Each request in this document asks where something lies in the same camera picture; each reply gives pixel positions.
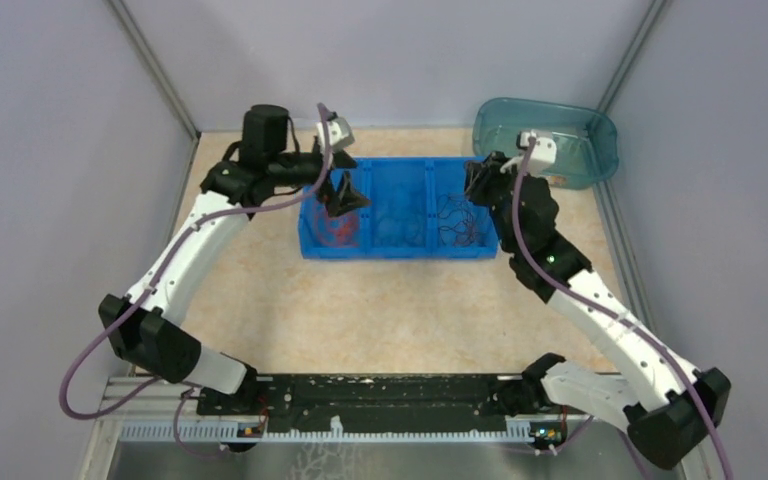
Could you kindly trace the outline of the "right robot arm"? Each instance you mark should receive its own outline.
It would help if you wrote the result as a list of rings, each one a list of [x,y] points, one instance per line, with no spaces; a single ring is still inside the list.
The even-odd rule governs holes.
[[[529,172],[529,155],[495,152],[465,165],[464,194],[489,213],[517,281],[570,320],[617,369],[607,378],[546,354],[526,372],[523,398],[536,412],[574,407],[625,433],[652,465],[672,469],[710,442],[721,476],[730,464],[717,428],[731,382],[701,370],[658,339],[610,291],[592,262],[557,228],[548,182]]]

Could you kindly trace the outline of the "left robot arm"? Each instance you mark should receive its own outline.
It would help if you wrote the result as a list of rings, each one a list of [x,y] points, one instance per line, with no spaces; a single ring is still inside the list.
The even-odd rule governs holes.
[[[219,392],[237,414],[257,406],[256,370],[205,346],[182,323],[230,241],[256,214],[271,211],[267,200],[285,189],[302,189],[331,217],[369,205],[351,179],[357,166],[347,151],[355,141],[351,126],[324,105],[318,110],[308,151],[300,148],[287,109],[259,104],[246,111],[240,139],[208,171],[185,222],[158,259],[125,294],[109,294],[100,303],[100,319],[119,359],[170,383]]]

